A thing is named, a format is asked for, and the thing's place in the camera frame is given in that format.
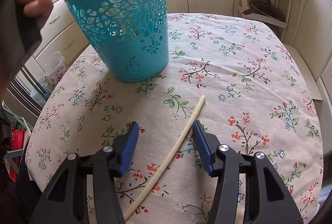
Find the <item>single bamboo chopstick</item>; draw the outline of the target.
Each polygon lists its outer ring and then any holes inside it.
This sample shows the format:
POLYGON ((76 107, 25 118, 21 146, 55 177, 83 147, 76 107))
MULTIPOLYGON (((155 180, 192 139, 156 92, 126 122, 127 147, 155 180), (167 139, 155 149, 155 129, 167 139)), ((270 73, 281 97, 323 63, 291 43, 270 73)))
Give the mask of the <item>single bamboo chopstick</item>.
POLYGON ((141 205, 141 203, 145 200, 145 198, 148 196, 148 194, 151 192, 153 187, 157 184, 163 173, 166 171, 169 164, 174 159, 175 155, 177 154, 179 148, 182 146, 184 140, 187 137, 187 133, 192 127, 194 121, 197 119, 204 103, 205 103, 206 96, 202 95, 199 99, 199 102, 197 103, 193 113, 191 114, 190 119, 187 121, 184 129, 182 130, 181 134, 177 138, 175 144, 171 148, 168 155, 165 157, 159 168, 157 169, 156 173, 152 176, 152 178, 148 181, 148 184, 145 186, 145 188, 141 191, 139 196, 136 198, 136 200, 130 205, 130 207, 124 212, 123 217, 124 220, 127 221, 129 217, 134 214, 135 210, 141 205))

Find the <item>teal perforated plastic basket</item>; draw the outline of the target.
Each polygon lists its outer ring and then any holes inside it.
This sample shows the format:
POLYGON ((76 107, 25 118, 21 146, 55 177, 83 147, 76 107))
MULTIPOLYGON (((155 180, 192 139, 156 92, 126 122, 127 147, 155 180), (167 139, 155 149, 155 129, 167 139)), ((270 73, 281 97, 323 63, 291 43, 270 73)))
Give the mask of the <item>teal perforated plastic basket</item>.
POLYGON ((136 83, 168 63, 166 0, 64 0, 113 76, 136 83))

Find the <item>floral tablecloth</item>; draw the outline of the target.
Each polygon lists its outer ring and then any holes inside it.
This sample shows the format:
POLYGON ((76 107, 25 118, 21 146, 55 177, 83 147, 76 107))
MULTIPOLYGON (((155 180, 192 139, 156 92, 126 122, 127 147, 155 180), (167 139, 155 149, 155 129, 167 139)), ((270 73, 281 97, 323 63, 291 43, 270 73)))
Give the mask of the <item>floral tablecloth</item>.
POLYGON ((114 79, 92 47, 72 63, 28 144, 25 161, 39 188, 69 154, 93 154, 137 122, 131 167, 116 182, 127 209, 205 95, 204 129, 242 154, 265 153, 308 223, 322 184, 322 138, 313 95, 290 52, 264 24, 227 16, 170 14, 168 37, 168 65, 138 83, 114 79))

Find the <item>red bag on rack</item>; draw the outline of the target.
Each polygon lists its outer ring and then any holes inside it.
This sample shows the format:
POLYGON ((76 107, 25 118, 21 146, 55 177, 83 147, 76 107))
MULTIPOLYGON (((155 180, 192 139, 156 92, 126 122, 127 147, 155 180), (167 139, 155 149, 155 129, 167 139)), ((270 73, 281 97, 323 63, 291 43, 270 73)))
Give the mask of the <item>red bag on rack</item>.
MULTIPOLYGON (((12 150, 23 149, 24 147, 24 137, 25 137, 26 129, 25 127, 17 121, 14 121, 11 124, 11 146, 12 150)), ((21 156, 16 156, 12 158, 13 162, 19 167, 21 156)), ((13 182, 16 182, 17 173, 13 167, 10 167, 9 177, 13 182)))

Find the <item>dark pan on shelf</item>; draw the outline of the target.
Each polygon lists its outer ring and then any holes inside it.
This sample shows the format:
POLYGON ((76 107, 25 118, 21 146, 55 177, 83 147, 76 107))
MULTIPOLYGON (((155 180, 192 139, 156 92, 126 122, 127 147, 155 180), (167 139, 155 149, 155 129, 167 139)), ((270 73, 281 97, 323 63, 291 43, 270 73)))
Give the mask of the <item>dark pan on shelf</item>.
POLYGON ((260 14, 278 21, 285 21, 285 15, 271 3, 271 0, 250 0, 250 8, 243 11, 242 14, 260 14))

